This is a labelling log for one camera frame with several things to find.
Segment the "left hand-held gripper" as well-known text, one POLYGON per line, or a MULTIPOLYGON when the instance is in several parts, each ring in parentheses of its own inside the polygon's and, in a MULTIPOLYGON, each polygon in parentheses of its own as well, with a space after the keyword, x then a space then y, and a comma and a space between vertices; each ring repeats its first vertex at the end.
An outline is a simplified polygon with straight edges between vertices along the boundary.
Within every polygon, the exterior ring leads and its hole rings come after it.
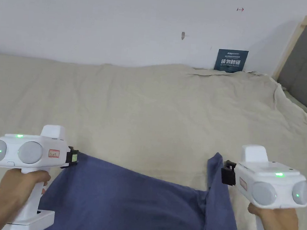
MULTIPOLYGON (((67 145, 65 128, 45 125, 40 135, 6 134, 0 137, 0 167, 19 168, 23 174, 78 163, 78 150, 67 145)), ((34 186, 17 217, 7 226, 46 229, 54 224, 55 212, 38 209, 44 183, 34 186)))

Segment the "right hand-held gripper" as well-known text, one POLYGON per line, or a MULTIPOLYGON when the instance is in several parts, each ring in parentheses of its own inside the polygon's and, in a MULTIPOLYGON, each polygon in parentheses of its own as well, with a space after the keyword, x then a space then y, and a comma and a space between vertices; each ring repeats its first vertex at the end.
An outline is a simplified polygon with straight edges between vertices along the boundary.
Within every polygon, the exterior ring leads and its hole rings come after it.
POLYGON ((225 161, 222 183, 236 186, 255 207, 261 209, 304 208, 307 206, 307 181, 302 173, 269 161, 265 147, 244 145, 238 163, 225 161))

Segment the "person's left hand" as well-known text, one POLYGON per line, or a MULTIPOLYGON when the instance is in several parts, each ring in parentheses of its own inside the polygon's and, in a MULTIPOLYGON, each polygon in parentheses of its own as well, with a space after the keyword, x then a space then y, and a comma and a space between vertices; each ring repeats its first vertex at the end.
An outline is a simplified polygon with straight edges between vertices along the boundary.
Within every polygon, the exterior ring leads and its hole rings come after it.
POLYGON ((8 170, 0 182, 0 206, 8 213, 8 221, 13 220, 25 205, 35 185, 40 182, 47 184, 50 179, 44 170, 26 174, 16 168, 8 170))

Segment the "person's right hand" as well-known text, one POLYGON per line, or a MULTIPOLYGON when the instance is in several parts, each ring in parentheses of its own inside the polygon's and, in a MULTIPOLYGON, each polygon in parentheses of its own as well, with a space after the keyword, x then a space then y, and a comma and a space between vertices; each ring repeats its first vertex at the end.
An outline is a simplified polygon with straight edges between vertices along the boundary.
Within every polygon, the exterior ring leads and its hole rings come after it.
POLYGON ((297 212, 293 208, 263 209, 250 203, 248 211, 261 219, 264 230, 299 230, 297 212))

